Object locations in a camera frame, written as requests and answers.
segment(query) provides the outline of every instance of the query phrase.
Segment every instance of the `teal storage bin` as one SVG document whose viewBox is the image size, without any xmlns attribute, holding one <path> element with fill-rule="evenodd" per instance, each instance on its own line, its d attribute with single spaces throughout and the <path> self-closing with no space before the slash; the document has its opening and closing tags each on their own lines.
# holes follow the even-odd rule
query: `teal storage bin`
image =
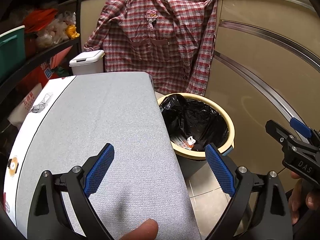
<svg viewBox="0 0 320 240">
<path fill-rule="evenodd" d="M 0 83 L 25 60 L 24 25 L 0 34 Z"/>
</svg>

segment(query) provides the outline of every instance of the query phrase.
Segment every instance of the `shirt sleeve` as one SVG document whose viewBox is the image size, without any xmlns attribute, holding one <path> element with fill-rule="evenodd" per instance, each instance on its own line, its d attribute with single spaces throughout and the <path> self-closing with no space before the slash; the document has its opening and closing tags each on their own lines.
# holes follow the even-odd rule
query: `shirt sleeve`
<svg viewBox="0 0 320 240">
<path fill-rule="evenodd" d="M 205 29 L 199 46 L 199 53 L 186 89 L 187 93 L 204 96 L 216 39 L 215 23 L 217 4 L 218 0 L 211 0 L 210 4 L 206 7 L 205 18 L 209 17 L 209 19 L 204 22 Z"/>
<path fill-rule="evenodd" d="M 95 31 L 84 45 L 84 51 L 103 49 L 103 41 L 108 35 L 111 22 L 121 20 L 127 13 L 128 0 L 107 0 L 101 11 Z"/>
</svg>

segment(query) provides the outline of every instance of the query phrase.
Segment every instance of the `blue rubber gripper pad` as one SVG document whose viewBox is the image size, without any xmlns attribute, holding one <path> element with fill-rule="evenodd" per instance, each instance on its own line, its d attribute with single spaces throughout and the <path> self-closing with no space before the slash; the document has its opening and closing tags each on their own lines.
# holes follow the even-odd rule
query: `blue rubber gripper pad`
<svg viewBox="0 0 320 240">
<path fill-rule="evenodd" d="M 234 187 L 234 178 L 221 159 L 220 153 L 216 152 L 216 150 L 210 144 L 205 147 L 204 151 L 205 158 L 207 159 L 213 174 L 217 178 L 222 191 L 229 194 L 230 197 L 233 197 L 236 192 Z"/>
<path fill-rule="evenodd" d="M 103 154 L 94 164 L 85 180 L 84 193 L 89 198 L 93 193 L 96 193 L 104 175 L 107 173 L 113 158 L 115 157 L 115 150 L 110 144 L 107 149 L 104 150 Z"/>
<path fill-rule="evenodd" d="M 290 126 L 305 138 L 311 138 L 311 129 L 296 118 L 290 119 Z"/>
</svg>

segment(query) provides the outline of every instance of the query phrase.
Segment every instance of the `red checkered shirt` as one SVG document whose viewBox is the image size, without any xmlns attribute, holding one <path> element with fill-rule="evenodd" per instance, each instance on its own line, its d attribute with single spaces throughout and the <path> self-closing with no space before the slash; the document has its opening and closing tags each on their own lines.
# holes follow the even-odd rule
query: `red checkered shirt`
<svg viewBox="0 0 320 240">
<path fill-rule="evenodd" d="M 106 72 L 145 71 L 160 93 L 203 96 L 216 8 L 217 0 L 107 0 L 84 49 L 105 51 Z"/>
</svg>

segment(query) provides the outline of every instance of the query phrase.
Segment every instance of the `embroidered patch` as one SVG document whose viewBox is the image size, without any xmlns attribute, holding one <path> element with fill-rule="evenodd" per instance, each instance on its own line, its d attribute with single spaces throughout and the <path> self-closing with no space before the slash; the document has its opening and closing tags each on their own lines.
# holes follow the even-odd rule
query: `embroidered patch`
<svg viewBox="0 0 320 240">
<path fill-rule="evenodd" d="M 155 20 L 159 17 L 159 16 L 157 15 L 157 12 L 154 11 L 154 10 L 148 10 L 148 11 L 146 12 L 146 15 L 145 15 L 144 17 L 145 17 L 145 18 L 147 19 L 147 21 L 148 21 L 148 30 L 149 30 L 149 31 L 153 31 L 154 28 L 153 28 L 152 23 L 153 23 L 153 22 L 155 23 Z"/>
</svg>

